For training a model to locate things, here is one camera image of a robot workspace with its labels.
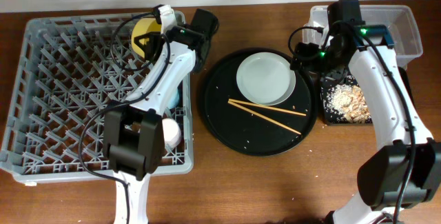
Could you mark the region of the light blue plastic cup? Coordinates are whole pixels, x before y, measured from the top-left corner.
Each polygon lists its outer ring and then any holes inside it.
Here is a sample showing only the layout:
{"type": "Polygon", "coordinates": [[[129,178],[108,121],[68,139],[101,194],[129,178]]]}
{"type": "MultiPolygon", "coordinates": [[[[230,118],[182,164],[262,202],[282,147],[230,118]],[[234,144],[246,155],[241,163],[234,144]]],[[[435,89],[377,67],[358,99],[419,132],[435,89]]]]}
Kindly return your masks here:
{"type": "Polygon", "coordinates": [[[180,100],[181,100],[180,91],[178,88],[176,88],[171,98],[169,99],[169,102],[167,104],[167,109],[171,110],[176,108],[180,103],[180,100]]]}

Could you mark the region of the wooden chopstick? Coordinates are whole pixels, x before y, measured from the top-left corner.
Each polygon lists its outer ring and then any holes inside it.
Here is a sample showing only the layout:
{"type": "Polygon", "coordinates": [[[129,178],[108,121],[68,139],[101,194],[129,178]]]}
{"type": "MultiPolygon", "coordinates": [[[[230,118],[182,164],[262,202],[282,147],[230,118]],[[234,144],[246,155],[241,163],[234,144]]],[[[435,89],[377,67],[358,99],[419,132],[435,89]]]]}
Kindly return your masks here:
{"type": "Polygon", "coordinates": [[[239,103],[241,105],[248,105],[248,106],[253,106],[253,107],[257,107],[257,108],[273,110],[273,111],[277,111],[277,112],[284,112],[284,113],[288,113],[288,114],[294,114],[294,115],[298,115],[298,116],[306,116],[305,113],[301,113],[301,112],[296,112],[296,111],[292,111],[292,110],[285,110],[285,109],[282,109],[282,108],[275,108],[275,107],[271,107],[271,106],[268,106],[268,105],[261,105],[261,104],[257,104],[257,103],[246,102],[246,101],[239,101],[239,100],[236,100],[236,99],[228,99],[228,102],[239,103]]]}
{"type": "Polygon", "coordinates": [[[232,105],[232,106],[234,106],[234,107],[236,107],[236,108],[239,108],[239,109],[241,109],[241,110],[244,110],[244,111],[246,111],[246,112],[252,114],[253,116],[257,116],[257,117],[259,117],[259,118],[261,118],[261,119],[264,119],[264,120],[266,120],[266,121],[268,121],[268,122],[270,122],[270,123],[273,123],[273,124],[275,124],[275,125],[277,125],[277,126],[279,126],[279,127],[281,127],[281,128],[284,128],[284,129],[286,129],[286,130],[289,130],[290,132],[293,132],[293,133],[295,133],[295,134],[299,134],[299,135],[301,135],[301,133],[300,133],[299,131],[297,131],[297,130],[295,130],[295,129],[292,129],[292,128],[290,128],[290,127],[288,127],[288,126],[286,126],[286,125],[284,125],[284,124],[282,124],[282,123],[279,123],[279,122],[277,122],[277,121],[275,121],[275,120],[273,120],[273,119],[271,119],[271,118],[269,118],[269,117],[267,117],[267,116],[264,116],[264,115],[262,115],[262,114],[260,114],[260,113],[257,113],[257,112],[255,112],[255,111],[253,111],[253,110],[250,110],[250,109],[248,109],[248,108],[246,108],[246,107],[244,107],[244,106],[241,106],[241,105],[239,105],[239,104],[237,104],[237,103],[234,103],[234,102],[231,102],[231,101],[228,101],[227,103],[230,104],[230,105],[232,105]]]}

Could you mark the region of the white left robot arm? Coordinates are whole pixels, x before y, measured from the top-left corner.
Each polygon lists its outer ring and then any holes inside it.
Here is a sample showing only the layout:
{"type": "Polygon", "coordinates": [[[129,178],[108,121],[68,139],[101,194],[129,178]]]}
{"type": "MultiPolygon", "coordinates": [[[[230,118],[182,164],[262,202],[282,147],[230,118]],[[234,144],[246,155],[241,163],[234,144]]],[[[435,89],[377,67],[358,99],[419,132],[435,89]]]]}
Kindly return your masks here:
{"type": "Polygon", "coordinates": [[[204,66],[214,28],[172,26],[134,38],[148,42],[145,58],[155,61],[146,79],[123,102],[107,107],[103,153],[117,182],[116,223],[147,223],[147,188],[159,166],[165,139],[163,114],[181,81],[204,66]]]}

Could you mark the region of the yellow plastic bowl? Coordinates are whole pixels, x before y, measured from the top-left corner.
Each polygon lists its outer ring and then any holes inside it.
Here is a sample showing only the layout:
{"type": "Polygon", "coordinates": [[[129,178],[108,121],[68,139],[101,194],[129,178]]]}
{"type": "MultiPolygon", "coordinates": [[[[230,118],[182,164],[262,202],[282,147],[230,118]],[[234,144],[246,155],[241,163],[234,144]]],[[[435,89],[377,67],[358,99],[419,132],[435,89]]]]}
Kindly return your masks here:
{"type": "Polygon", "coordinates": [[[132,49],[143,59],[146,58],[145,47],[150,42],[147,33],[150,32],[161,32],[161,24],[158,24],[155,18],[140,19],[132,30],[132,49]]]}

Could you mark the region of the food scraps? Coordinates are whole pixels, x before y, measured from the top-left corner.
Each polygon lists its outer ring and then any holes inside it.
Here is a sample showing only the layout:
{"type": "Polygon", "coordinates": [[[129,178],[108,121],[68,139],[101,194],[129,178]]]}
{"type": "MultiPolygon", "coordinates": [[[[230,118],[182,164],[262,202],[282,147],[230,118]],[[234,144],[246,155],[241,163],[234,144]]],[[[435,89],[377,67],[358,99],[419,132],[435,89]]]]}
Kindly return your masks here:
{"type": "Polygon", "coordinates": [[[367,123],[371,115],[357,85],[337,85],[327,95],[325,110],[333,123],[367,123]]]}

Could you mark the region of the pink plastic cup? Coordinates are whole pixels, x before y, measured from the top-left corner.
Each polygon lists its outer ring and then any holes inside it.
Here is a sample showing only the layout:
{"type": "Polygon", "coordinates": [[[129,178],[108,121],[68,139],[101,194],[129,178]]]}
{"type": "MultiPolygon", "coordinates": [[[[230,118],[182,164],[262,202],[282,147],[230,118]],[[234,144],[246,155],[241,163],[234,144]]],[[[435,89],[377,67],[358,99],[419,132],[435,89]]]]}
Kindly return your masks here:
{"type": "Polygon", "coordinates": [[[163,119],[162,124],[165,144],[172,149],[177,147],[182,139],[179,124],[174,119],[170,118],[163,119]]]}

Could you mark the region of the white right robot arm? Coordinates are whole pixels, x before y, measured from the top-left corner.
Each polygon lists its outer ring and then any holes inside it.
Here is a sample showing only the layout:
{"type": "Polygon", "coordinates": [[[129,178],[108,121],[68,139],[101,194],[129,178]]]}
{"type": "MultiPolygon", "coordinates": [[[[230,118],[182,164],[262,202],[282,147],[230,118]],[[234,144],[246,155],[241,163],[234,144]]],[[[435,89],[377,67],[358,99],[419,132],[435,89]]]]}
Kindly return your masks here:
{"type": "Polygon", "coordinates": [[[358,191],[326,223],[398,223],[402,210],[429,202],[440,187],[440,144],[421,121],[384,25],[337,21],[316,28],[320,44],[290,48],[292,67],[319,72],[345,65],[370,111],[378,151],[358,170],[358,191]]]}

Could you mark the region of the grey round plate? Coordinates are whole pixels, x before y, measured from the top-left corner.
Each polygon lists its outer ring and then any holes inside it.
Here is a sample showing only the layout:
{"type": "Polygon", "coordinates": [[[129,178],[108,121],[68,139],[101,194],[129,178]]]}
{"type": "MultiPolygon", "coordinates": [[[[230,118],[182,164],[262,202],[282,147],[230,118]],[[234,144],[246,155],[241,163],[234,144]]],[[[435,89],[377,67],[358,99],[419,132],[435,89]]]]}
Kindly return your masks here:
{"type": "Polygon", "coordinates": [[[296,74],[282,56],[258,52],[239,65],[236,84],[240,93],[252,103],[277,105],[291,96],[296,87],[296,74]]]}

